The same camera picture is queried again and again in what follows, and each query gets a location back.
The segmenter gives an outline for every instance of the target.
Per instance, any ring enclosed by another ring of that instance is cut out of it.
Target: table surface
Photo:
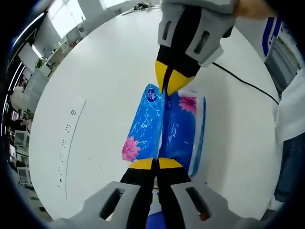
[[[68,218],[84,200],[128,167],[121,150],[147,84],[157,85],[160,10],[118,16],[81,41],[48,82],[36,109],[30,139],[30,174],[53,219]],[[265,65],[250,43],[233,29],[222,39],[216,61],[245,81],[278,98]],[[194,182],[207,184],[243,217],[261,218],[278,180],[281,152],[275,141],[276,104],[223,70],[201,68],[187,87],[206,97],[206,126],[200,168]],[[71,98],[86,105],[71,144],[67,198],[57,191],[56,168]]]

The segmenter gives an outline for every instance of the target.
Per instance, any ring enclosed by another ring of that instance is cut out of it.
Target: human hand
[[[236,0],[233,15],[256,20],[276,17],[265,0]]]

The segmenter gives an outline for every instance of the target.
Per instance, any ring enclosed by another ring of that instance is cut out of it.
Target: gray gripper housing
[[[185,52],[202,65],[221,49],[220,39],[234,26],[235,18],[231,14],[234,5],[229,0],[164,0],[161,5],[163,16],[158,33],[160,45],[171,47],[174,31],[185,5],[202,7],[198,29]],[[165,30],[167,30],[167,36],[164,39]],[[199,52],[195,52],[197,45],[202,42],[203,36],[207,34],[203,47]]]
[[[48,224],[52,229],[126,229],[129,212],[139,186],[111,182],[84,202],[81,212],[69,219]],[[207,185],[193,182],[172,185],[182,211],[186,229],[260,229],[258,220],[243,219],[232,213],[227,200]],[[208,212],[201,221],[199,212]]]

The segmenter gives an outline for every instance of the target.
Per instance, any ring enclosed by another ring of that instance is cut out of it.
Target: pink flower print
[[[126,161],[132,161],[136,159],[136,156],[139,155],[138,141],[134,140],[134,137],[128,137],[125,141],[123,150],[122,150],[122,158]]]
[[[196,115],[196,98],[195,97],[180,97],[179,106],[188,112]]]

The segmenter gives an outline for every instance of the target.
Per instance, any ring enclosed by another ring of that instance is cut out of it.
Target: black cable
[[[218,67],[218,68],[224,70],[225,72],[229,73],[231,76],[233,76],[233,77],[234,77],[235,79],[237,79],[238,81],[240,81],[240,82],[242,82],[242,83],[244,83],[244,84],[246,84],[246,85],[249,85],[250,87],[253,87],[253,88],[255,88],[256,90],[258,90],[258,91],[264,93],[265,95],[267,95],[268,97],[270,97],[273,101],[275,101],[276,104],[279,105],[279,102],[276,101],[276,99],[274,99],[274,98],[273,98],[271,95],[269,95],[267,92],[263,91],[262,89],[260,89],[260,88],[258,88],[258,87],[256,87],[256,86],[254,86],[254,85],[252,85],[252,84],[250,84],[250,83],[248,83],[248,82],[246,82],[246,81],[243,81],[241,78],[237,77],[235,74],[233,74],[233,73],[230,72],[229,70],[225,69],[225,68],[222,67],[221,65],[219,65],[219,64],[217,64],[217,63],[215,63],[215,62],[213,62],[212,64],[214,64],[216,67]]]

